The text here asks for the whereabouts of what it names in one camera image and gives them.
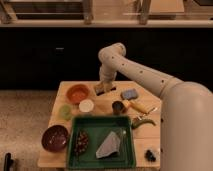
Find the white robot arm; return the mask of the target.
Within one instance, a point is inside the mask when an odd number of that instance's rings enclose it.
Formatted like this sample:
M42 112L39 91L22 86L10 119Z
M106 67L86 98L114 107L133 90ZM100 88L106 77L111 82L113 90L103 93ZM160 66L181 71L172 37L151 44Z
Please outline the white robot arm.
M101 49L98 58L101 82L120 72L162 100L160 171L213 171L213 92L127 59L121 43Z

